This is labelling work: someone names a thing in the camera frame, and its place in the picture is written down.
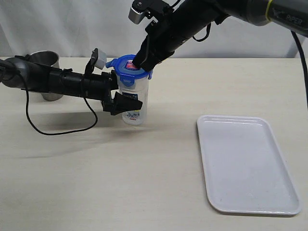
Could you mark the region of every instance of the robotic arm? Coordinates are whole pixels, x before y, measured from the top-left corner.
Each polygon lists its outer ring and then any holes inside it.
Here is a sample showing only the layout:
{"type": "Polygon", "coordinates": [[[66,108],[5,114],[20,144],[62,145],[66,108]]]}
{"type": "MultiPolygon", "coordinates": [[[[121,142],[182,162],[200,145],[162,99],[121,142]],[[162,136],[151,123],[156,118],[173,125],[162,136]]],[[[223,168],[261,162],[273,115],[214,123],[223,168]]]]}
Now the robotic arm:
{"type": "Polygon", "coordinates": [[[152,70],[205,26],[219,25],[229,16],[256,26],[273,21],[308,37],[307,0],[185,0],[175,11],[162,0],[134,0],[128,16],[132,22],[157,19],[146,27],[134,65],[152,70]]]}

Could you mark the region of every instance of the table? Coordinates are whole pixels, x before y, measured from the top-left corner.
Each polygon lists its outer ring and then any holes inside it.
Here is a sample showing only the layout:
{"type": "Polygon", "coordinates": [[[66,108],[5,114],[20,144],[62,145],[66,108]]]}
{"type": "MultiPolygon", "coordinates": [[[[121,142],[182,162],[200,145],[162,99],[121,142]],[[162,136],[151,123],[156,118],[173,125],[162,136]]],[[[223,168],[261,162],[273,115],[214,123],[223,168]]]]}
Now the table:
{"type": "MultiPolygon", "coordinates": [[[[62,58],[83,72],[88,58],[62,58]]],[[[43,131],[87,127],[82,99],[30,95],[43,131]]],[[[168,59],[150,82],[141,127],[101,112],[90,131],[36,133],[25,92],[0,86],[1,231],[306,231],[308,114],[299,59],[168,59]],[[204,114],[258,116],[281,146],[302,212],[292,218],[226,216],[206,198],[196,129],[204,114]]]]}

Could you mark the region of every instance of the wire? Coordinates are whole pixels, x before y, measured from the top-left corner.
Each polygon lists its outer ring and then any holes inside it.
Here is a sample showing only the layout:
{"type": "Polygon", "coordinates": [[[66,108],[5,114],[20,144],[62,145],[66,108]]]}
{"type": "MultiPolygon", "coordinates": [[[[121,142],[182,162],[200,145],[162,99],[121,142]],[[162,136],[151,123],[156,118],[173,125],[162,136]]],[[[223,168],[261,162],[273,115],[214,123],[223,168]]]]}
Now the wire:
{"type": "Polygon", "coordinates": [[[305,54],[302,48],[302,45],[300,44],[300,41],[298,39],[297,34],[294,31],[291,31],[292,36],[295,40],[295,43],[297,45],[297,49],[299,52],[300,60],[302,62],[303,71],[304,71],[304,81],[305,81],[305,89],[306,89],[306,100],[307,100],[307,108],[308,108],[308,69],[307,69],[307,63],[305,59],[305,54]]]}
{"type": "Polygon", "coordinates": [[[206,39],[209,37],[209,35],[210,35],[211,26],[212,26],[211,23],[207,25],[207,27],[206,27],[206,35],[205,35],[204,38],[202,38],[202,39],[196,39],[196,37],[193,36],[193,39],[194,39],[195,41],[197,41],[197,42],[203,42],[204,40],[206,40],[206,39]]]}
{"type": "MultiPolygon", "coordinates": [[[[17,73],[17,75],[21,78],[21,80],[22,80],[22,82],[23,82],[23,84],[24,84],[25,90],[26,90],[26,117],[27,117],[29,123],[31,124],[31,126],[34,128],[34,130],[37,131],[38,133],[40,133],[40,134],[42,134],[42,135],[46,135],[46,136],[65,135],[65,134],[70,134],[70,133],[76,133],[76,132],[87,131],[87,130],[91,129],[92,127],[94,127],[94,126],[97,124],[98,117],[97,117],[95,111],[91,108],[91,106],[89,105],[87,99],[86,99],[85,97],[83,97],[84,101],[86,102],[86,105],[88,106],[88,108],[92,111],[92,113],[93,113],[94,116],[95,116],[95,122],[94,122],[90,127],[84,128],[84,129],[73,130],[73,131],[57,132],[57,133],[46,133],[46,132],[43,132],[43,131],[39,130],[39,129],[33,124],[33,122],[32,122],[31,119],[30,119],[30,116],[29,116],[29,89],[28,89],[27,83],[26,83],[26,81],[24,80],[23,76],[22,76],[20,73],[17,73]]],[[[81,93],[82,93],[82,95],[84,96],[84,93],[83,93],[83,81],[84,81],[84,77],[83,77],[82,80],[81,80],[81,93]]]]}
{"type": "Polygon", "coordinates": [[[176,7],[179,3],[180,3],[181,0],[177,0],[172,6],[170,6],[170,8],[174,8],[176,7]]]}

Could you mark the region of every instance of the plastic tray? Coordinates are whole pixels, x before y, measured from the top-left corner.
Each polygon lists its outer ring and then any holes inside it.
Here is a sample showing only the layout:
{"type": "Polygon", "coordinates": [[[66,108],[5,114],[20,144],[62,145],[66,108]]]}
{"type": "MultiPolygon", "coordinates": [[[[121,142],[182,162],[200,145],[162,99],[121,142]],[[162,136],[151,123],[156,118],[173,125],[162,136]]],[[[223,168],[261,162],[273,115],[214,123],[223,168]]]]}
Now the plastic tray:
{"type": "Polygon", "coordinates": [[[269,124],[204,115],[198,132],[207,197],[221,212],[295,215],[301,203],[269,124]]]}

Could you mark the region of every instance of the blue lid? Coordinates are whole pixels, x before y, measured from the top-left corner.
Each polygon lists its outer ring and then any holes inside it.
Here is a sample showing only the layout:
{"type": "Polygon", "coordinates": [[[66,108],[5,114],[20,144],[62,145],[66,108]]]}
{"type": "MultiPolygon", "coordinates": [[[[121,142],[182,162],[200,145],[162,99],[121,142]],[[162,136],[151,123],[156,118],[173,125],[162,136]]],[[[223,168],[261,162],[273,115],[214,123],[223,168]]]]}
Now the blue lid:
{"type": "Polygon", "coordinates": [[[106,63],[106,67],[114,67],[120,81],[127,87],[134,85],[136,79],[148,77],[152,78],[152,72],[146,72],[142,68],[138,69],[133,63],[134,54],[124,55],[118,59],[113,59],[106,63]]]}

